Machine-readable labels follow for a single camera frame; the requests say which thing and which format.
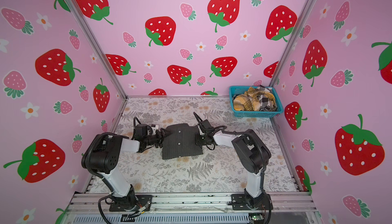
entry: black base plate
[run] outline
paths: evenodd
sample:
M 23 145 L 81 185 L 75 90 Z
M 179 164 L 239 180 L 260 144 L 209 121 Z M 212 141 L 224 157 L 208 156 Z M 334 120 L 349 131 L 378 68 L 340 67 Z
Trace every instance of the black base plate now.
M 268 201 L 269 199 L 271 199 L 271 196 L 269 194 L 267 194 L 267 196 L 265 196 L 262 199 L 262 205 L 263 207 L 259 207 L 257 209 L 251 209 L 247 206 L 246 202 L 245 202 L 245 194 L 232 194 L 231 195 L 231 202 L 232 202 L 232 206 L 233 206 L 233 210 L 269 210 L 269 205 L 268 205 Z
M 138 202 L 141 204 L 141 206 L 145 206 L 147 204 L 148 201 L 150 201 L 153 198 L 152 195 L 136 195 L 136 197 L 138 198 Z M 148 208 L 146 208 L 144 211 L 150 211 L 150 206 L 151 204 L 148 206 Z M 126 204 L 118 204 L 116 202 L 112 202 L 110 204 L 110 208 L 109 211 L 110 212 L 116 212 L 116 211 L 129 211 L 130 209 L 132 209 L 132 211 L 136 211 L 138 210 L 140 207 L 139 206 L 129 206 Z

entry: pink wallpaper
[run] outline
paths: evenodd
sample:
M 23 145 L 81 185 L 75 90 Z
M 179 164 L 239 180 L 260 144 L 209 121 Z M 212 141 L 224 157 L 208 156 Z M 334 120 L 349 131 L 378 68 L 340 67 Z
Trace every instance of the pink wallpaper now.
M 129 95 L 268 85 L 305 2 L 76 1 Z
M 275 86 L 279 127 L 323 223 L 390 223 L 391 5 L 318 0 Z
M 1 222 L 55 223 L 121 100 L 64 1 L 0 2 Z

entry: teal basket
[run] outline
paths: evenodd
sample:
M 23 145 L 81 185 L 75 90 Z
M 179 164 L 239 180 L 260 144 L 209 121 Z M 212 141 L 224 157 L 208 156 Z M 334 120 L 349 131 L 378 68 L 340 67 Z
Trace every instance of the teal basket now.
M 274 112 L 267 112 L 267 111 L 236 111 L 233 107 L 233 99 L 234 96 L 238 94 L 243 94 L 245 91 L 249 89 L 250 86 L 230 86 L 229 94 L 230 94 L 230 105 L 231 109 L 234 112 L 234 116 L 236 117 L 248 117 L 248 118 L 272 118 L 277 114 L 283 113 L 283 106 L 280 102 L 279 96 L 276 93 L 276 90 L 273 87 L 266 87 L 272 88 L 271 92 L 275 96 L 277 110 Z

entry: white flower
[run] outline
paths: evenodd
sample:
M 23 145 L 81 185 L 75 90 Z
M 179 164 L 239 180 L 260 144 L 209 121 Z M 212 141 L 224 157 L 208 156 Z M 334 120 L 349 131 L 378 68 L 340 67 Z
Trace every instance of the white flower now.
M 250 33 L 248 33 L 248 31 L 247 31 L 247 30 L 246 30 L 244 33 L 240 33 L 239 35 L 241 36 L 241 38 L 239 39 L 240 41 L 241 41 L 241 40 L 245 40 L 245 41 L 247 41 L 247 40 L 248 40 L 248 37 L 250 37 L 250 36 L 251 36 L 251 34 L 250 34 Z
M 294 146 L 294 142 L 290 143 L 290 148 L 291 148 L 291 150 L 293 150 L 293 151 L 295 150 L 296 147 Z
M 331 168 L 328 167 L 328 162 L 323 163 L 322 161 L 320 161 L 320 163 L 321 163 L 320 170 L 324 171 L 325 175 L 328 176 L 328 173 L 332 172 Z
M 357 35 L 355 34 L 357 27 L 354 27 L 352 30 L 346 30 L 344 32 L 345 36 L 342 38 L 341 42 L 346 42 L 346 46 L 350 44 L 352 40 L 357 39 Z
M 330 7 L 331 6 L 328 6 L 327 3 L 325 3 L 324 7 L 320 10 L 320 20 L 321 20 L 321 18 L 325 18 L 326 17 L 326 13 L 330 9 Z
M 330 224 L 339 224 L 339 223 L 336 221 L 336 216 L 335 216 L 335 215 L 331 215 L 331 214 L 328 212 L 328 216 L 329 216 L 328 222 L 329 222 Z
M 151 64 L 151 61 L 149 61 L 149 62 L 144 62 L 144 66 L 145 67 L 148 67 L 148 69 L 151 69 L 151 67 L 153 67 L 154 65 L 153 64 Z
M 95 56 L 95 54 L 90 55 L 91 58 L 91 62 L 97 64 L 97 57 Z
M 24 113 L 26 113 L 26 119 L 29 119 L 31 116 L 33 117 L 38 117 L 38 109 L 39 106 L 33 106 L 31 102 L 27 103 L 26 108 L 21 108 L 20 110 Z
M 205 45 L 203 45 L 203 42 L 200 42 L 199 44 L 196 45 L 197 51 L 201 50 L 204 51 Z
M 5 39 L 0 39 L 0 51 L 3 51 L 4 53 L 7 53 L 6 45 L 9 44 L 9 42 Z
M 328 114 L 331 113 L 331 109 L 328 109 L 328 104 L 326 104 L 325 106 L 320 106 L 321 112 L 320 112 L 320 116 L 323 116 L 327 119 L 328 118 Z
M 246 73 L 246 74 L 244 74 L 244 79 L 245 79 L 245 78 L 249 79 L 249 78 L 251 77 L 251 75 L 252 75 L 252 74 L 249 74 L 249 72 Z
M 71 185 L 71 188 L 72 188 L 75 184 L 78 183 L 78 177 L 79 177 L 79 175 L 77 175 L 77 176 L 72 175 L 71 180 L 68 182 L 68 184 Z
M 37 16 L 38 16 L 37 23 L 42 25 L 45 30 L 47 30 L 48 27 L 52 27 L 46 15 L 42 16 L 40 13 L 37 13 Z
M 35 208 L 32 210 L 25 209 L 23 211 L 23 216 L 17 220 L 17 223 L 26 224 L 27 222 L 34 220 L 34 212 Z
M 80 116 L 80 119 L 78 119 L 78 122 L 80 123 L 80 126 L 82 127 L 83 125 L 86 125 L 87 118 L 83 117 L 83 115 Z

